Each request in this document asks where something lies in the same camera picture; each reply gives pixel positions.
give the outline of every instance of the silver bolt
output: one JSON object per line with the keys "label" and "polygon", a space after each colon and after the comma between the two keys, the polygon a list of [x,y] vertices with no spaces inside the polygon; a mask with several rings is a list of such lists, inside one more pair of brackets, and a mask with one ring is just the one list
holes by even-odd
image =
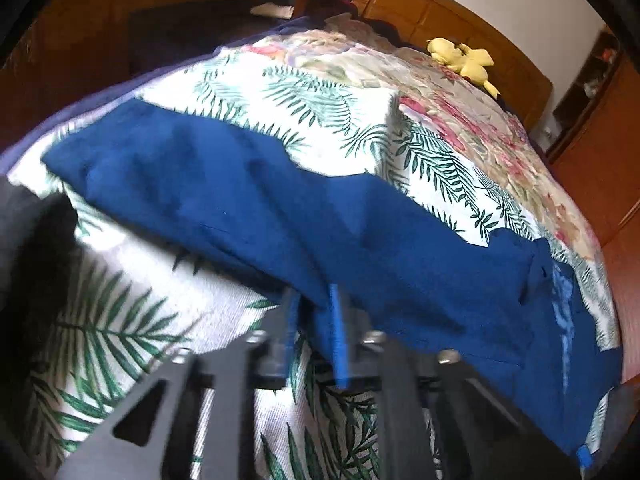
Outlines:
{"label": "silver bolt", "polygon": [[249,332],[246,341],[251,344],[258,344],[267,339],[267,333],[264,330],[253,330]]}
{"label": "silver bolt", "polygon": [[369,330],[362,338],[365,345],[380,345],[386,341],[386,334],[382,330]]}
{"label": "silver bolt", "polygon": [[441,365],[452,365],[460,361],[460,352],[451,348],[438,353],[438,362]]}
{"label": "silver bolt", "polygon": [[176,363],[177,365],[184,364],[190,354],[191,350],[189,350],[188,348],[178,348],[171,358],[171,361]]}

